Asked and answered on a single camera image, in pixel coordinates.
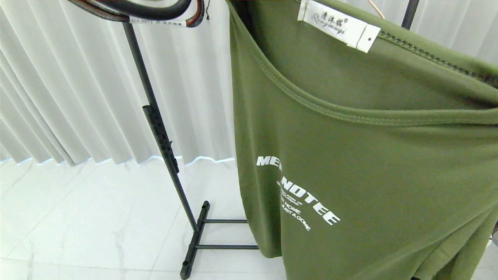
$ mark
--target black metal pole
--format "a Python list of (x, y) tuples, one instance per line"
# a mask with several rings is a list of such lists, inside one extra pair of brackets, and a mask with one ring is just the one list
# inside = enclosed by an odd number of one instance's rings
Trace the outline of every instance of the black metal pole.
[(169, 175), (173, 180), (176, 192), (180, 197), (180, 201), (183, 205), (183, 209), (185, 209), (190, 225), (192, 226), (194, 233), (198, 233), (199, 227), (197, 226), (194, 215), (192, 214), (192, 209), (190, 208), (187, 197), (185, 196), (185, 191), (183, 191), (180, 178), (178, 177), (178, 164), (176, 163), (176, 159), (173, 155), (171, 142), (169, 141), (168, 134), (166, 133), (166, 128), (164, 128), (161, 113), (159, 111), (159, 107), (157, 106), (157, 101), (154, 96), (154, 91), (152, 90), (152, 85), (150, 84), (149, 76), (147, 75), (147, 69), (145, 68), (142, 54), (140, 53), (138, 41), (136, 40), (135, 31), (133, 30), (132, 24), (129, 22), (123, 22), (123, 28), (126, 33), (126, 38), (128, 39), (133, 59), (135, 60), (138, 74), (142, 80), (143, 89), (145, 89), (145, 94), (147, 95), (147, 99), (150, 103), (149, 106), (143, 106), (143, 111), (149, 121), (150, 128), (154, 132), (154, 137), (157, 145), (159, 146), (159, 150), (161, 151), (162, 158), (166, 163)]
[(403, 23), (401, 27), (410, 30), (413, 18), (417, 12), (419, 0), (408, 0), (408, 6), (406, 7), (405, 16), (403, 18)]

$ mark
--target black string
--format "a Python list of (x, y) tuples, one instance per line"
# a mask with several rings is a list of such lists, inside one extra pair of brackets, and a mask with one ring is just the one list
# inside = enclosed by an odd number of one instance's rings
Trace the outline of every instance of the black string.
[(211, 0), (208, 0), (208, 6), (206, 7), (206, 19), (207, 20), (209, 20), (209, 13), (208, 13), (209, 3), (211, 3)]

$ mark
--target clothing rack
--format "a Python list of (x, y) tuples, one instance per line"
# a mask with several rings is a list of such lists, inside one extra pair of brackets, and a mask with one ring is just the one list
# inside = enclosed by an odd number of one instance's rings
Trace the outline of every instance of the clothing rack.
[[(178, 163), (175, 159), (173, 149), (171, 147), (171, 141), (168, 138), (164, 122), (157, 105), (157, 101), (154, 95), (154, 91), (150, 84), (149, 76), (147, 74), (147, 69), (143, 62), (142, 54), (136, 39), (135, 31), (132, 24), (130, 23), (130, 16), (135, 16), (138, 18), (149, 19), (149, 20), (170, 20), (181, 15), (189, 6), (191, 0), (179, 0), (174, 7), (171, 8), (152, 8), (145, 7), (139, 4), (135, 4), (129, 1), (105, 1), (105, 0), (93, 0), (99, 2), (100, 5), (94, 4), (91, 0), (80, 1), (80, 0), (69, 0), (76, 6), (82, 8), (83, 10), (92, 13), (95, 16), (106, 20), (120, 21), (123, 23), (123, 28), (128, 40), (133, 59), (135, 61), (138, 74), (142, 81), (143, 88), (145, 89), (145, 94), (147, 95), (147, 100), (149, 105), (143, 106), (143, 112), (147, 118), (150, 125), (150, 129), (154, 134), (157, 146), (161, 152), (162, 158), (166, 163), (169, 175), (173, 180), (176, 192), (182, 203), (183, 209), (187, 214), (187, 218), (192, 227), (193, 234), (190, 241), (190, 245), (185, 255), (185, 260), (182, 263), (180, 277), (185, 280), (190, 277), (192, 272), (192, 266), (194, 265), (195, 257), (198, 250), (201, 249), (224, 249), (224, 250), (257, 250), (256, 245), (209, 245), (200, 244), (202, 234), (204, 232), (204, 226), (206, 224), (246, 224), (247, 220), (230, 220), (230, 219), (208, 219), (208, 213), (210, 209), (209, 201), (204, 201), (201, 206), (201, 212), (197, 217), (197, 220), (192, 213), (190, 205), (188, 203), (187, 197), (185, 196), (185, 191), (183, 190), (180, 178), (178, 177)], [(410, 29), (413, 22), (413, 18), (418, 6), (419, 0), (409, 0), (408, 7), (406, 9), (405, 17), (403, 19), (402, 27)], [(196, 15), (186, 22), (187, 27), (196, 27), (202, 21), (204, 17), (204, 1), (197, 0), (198, 10)]]

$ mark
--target black rack base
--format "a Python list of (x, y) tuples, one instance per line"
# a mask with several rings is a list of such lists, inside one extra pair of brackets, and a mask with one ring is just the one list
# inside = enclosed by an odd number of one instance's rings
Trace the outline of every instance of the black rack base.
[(202, 233), (204, 231), (205, 224), (243, 224), (247, 223), (247, 220), (210, 220), (207, 219), (209, 208), (211, 205), (209, 201), (204, 201), (201, 207), (201, 213), (197, 219), (197, 226), (199, 231), (194, 232), (190, 245), (188, 246), (187, 255), (182, 263), (182, 270), (180, 272), (180, 277), (185, 280), (190, 277), (192, 273), (192, 266), (194, 265), (195, 255), (199, 249), (224, 249), (224, 250), (257, 250), (257, 245), (202, 245), (200, 244)]

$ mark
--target green shirt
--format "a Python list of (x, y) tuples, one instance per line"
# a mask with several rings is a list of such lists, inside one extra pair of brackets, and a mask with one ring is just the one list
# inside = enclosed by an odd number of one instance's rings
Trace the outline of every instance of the green shirt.
[(380, 27), (369, 52), (298, 21), (298, 1), (228, 1), (261, 252), (288, 280), (469, 280), (498, 220), (498, 68), (318, 2)]

